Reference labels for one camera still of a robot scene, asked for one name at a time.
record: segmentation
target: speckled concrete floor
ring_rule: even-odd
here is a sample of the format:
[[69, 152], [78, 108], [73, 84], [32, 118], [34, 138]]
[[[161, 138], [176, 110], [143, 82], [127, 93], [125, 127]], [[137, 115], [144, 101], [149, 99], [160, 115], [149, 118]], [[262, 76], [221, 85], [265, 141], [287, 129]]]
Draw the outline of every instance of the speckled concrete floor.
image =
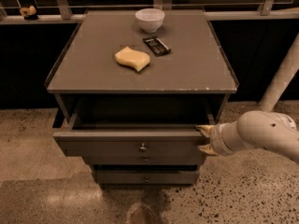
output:
[[[299, 101], [277, 112], [299, 124]], [[256, 109], [229, 103], [221, 122]], [[55, 109], [0, 110], [0, 223], [128, 223], [143, 206], [157, 224], [298, 223], [299, 166], [264, 150], [207, 157], [196, 185], [102, 190], [51, 135]]]

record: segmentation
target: gray drawer cabinet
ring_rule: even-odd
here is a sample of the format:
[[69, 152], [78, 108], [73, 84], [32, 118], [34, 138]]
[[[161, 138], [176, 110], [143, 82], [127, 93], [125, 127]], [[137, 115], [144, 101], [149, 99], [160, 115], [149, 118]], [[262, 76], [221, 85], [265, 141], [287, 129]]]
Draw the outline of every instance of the gray drawer cabinet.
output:
[[[204, 13], [165, 14], [151, 35], [172, 52], [155, 57], [134, 11], [89, 11], [46, 81], [69, 125], [55, 141], [102, 186], [194, 184], [205, 160], [197, 146], [208, 142], [195, 126], [217, 122], [236, 91]], [[149, 66], [118, 65], [114, 54], [125, 46], [147, 52]]]

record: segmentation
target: white robotic arm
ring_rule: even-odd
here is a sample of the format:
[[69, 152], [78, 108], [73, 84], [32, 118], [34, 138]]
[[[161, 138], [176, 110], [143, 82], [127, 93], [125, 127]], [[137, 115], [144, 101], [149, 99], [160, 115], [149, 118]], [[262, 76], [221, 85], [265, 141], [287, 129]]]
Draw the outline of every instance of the white robotic arm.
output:
[[[198, 126], [205, 133], [206, 126]], [[209, 126], [210, 144], [198, 146], [209, 154], [229, 155], [263, 148], [299, 163], [299, 132], [292, 118], [273, 112], [250, 111], [233, 123]]]

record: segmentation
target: yellow sponge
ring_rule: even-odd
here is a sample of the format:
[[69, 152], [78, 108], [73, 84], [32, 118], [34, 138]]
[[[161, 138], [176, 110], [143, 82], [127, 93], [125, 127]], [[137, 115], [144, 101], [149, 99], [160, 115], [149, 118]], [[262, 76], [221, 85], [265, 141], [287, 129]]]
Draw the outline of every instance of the yellow sponge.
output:
[[150, 56], [142, 51], [125, 47], [115, 54], [116, 61], [125, 66], [134, 68], [137, 72], [141, 71], [150, 63]]

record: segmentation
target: drawer knob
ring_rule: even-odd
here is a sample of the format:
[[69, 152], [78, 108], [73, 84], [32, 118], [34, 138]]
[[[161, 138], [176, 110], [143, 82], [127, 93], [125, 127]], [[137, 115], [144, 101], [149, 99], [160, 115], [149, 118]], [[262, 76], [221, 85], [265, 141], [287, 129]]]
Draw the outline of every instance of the drawer knob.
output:
[[146, 145], [144, 143], [141, 144], [139, 151], [140, 152], [145, 152], [147, 150]]
[[148, 161], [149, 161], [149, 158], [147, 158], [147, 157], [143, 157], [143, 158], [142, 158], [142, 161], [143, 161], [143, 162], [148, 162]]

